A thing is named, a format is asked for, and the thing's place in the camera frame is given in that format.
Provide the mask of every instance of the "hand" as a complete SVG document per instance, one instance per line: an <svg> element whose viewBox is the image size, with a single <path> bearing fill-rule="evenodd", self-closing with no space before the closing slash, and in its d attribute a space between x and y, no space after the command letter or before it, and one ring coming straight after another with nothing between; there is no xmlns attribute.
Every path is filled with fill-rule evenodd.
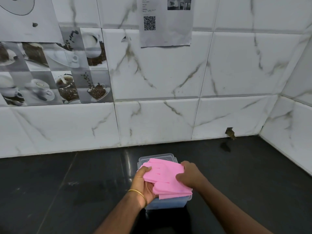
<svg viewBox="0 0 312 234"><path fill-rule="evenodd" d="M184 166L184 173L177 174L176 179L187 187L198 190L203 181L207 179L194 163L183 161L181 165Z"/></svg>
<svg viewBox="0 0 312 234"><path fill-rule="evenodd" d="M152 202L154 200L154 198L156 197L156 195L153 193L154 184L150 183L150 182L146 182L143 179L143 175L146 172L149 172L151 169L152 169L152 167L149 167L149 168L147 168L145 166L141 167L137 171L137 173L135 174L135 177L132 181L132 185L130 188L130 189L135 189L135 190L141 192L145 196L145 198L147 199L147 204ZM138 201L139 201L141 209L142 209L145 206L145 200L140 194L138 194L138 193L136 193L136 194L137 194L137 198L138 198Z"/></svg>

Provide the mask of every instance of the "black countertop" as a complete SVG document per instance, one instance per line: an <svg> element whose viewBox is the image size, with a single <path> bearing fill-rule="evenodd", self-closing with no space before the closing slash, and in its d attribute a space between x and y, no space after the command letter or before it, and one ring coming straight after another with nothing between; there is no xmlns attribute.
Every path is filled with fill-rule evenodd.
<svg viewBox="0 0 312 234"><path fill-rule="evenodd" d="M273 233L311 233L312 178L258 136L0 159L0 234L92 233L130 187L139 157L173 153ZM224 233L198 193L143 210L133 233Z"/></svg>

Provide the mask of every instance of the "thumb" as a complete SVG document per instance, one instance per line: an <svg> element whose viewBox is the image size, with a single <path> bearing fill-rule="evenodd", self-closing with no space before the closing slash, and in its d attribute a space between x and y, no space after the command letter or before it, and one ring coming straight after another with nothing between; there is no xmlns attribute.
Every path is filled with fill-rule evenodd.
<svg viewBox="0 0 312 234"><path fill-rule="evenodd" d="M177 181L181 182L183 180L183 174L184 173L179 173L179 174L176 175Z"/></svg>
<svg viewBox="0 0 312 234"><path fill-rule="evenodd" d="M135 174L135 177L136 178L141 178L143 177L143 175L147 172L149 172L150 170L152 169L152 167L146 167L146 166L142 166L138 171L137 173Z"/></svg>

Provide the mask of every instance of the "tiled wall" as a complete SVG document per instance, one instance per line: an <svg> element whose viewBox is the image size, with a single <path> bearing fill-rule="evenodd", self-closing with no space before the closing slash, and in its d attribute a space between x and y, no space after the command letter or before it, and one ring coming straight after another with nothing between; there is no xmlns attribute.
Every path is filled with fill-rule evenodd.
<svg viewBox="0 0 312 234"><path fill-rule="evenodd" d="M260 135L312 175L312 40Z"/></svg>
<svg viewBox="0 0 312 234"><path fill-rule="evenodd" d="M312 0L195 0L190 46L140 48L136 0L52 4L57 41L0 35L2 157L258 134L312 29Z"/></svg>

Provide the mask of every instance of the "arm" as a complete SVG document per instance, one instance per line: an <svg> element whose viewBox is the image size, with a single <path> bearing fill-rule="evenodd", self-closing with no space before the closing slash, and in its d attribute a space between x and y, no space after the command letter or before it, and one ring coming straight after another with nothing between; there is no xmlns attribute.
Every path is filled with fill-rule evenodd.
<svg viewBox="0 0 312 234"><path fill-rule="evenodd" d="M131 189L138 190L147 199L149 204L155 198L153 184L145 182L143 175L150 171L150 168L141 167L133 179ZM137 192L130 191L125 194L123 199L117 204L104 222L96 229L94 234L128 234L134 224L138 213L145 206L144 198Z"/></svg>
<svg viewBox="0 0 312 234"><path fill-rule="evenodd" d="M214 188L195 164L188 161L181 164L184 166L185 172L177 174L176 179L201 195L226 233L272 234Z"/></svg>

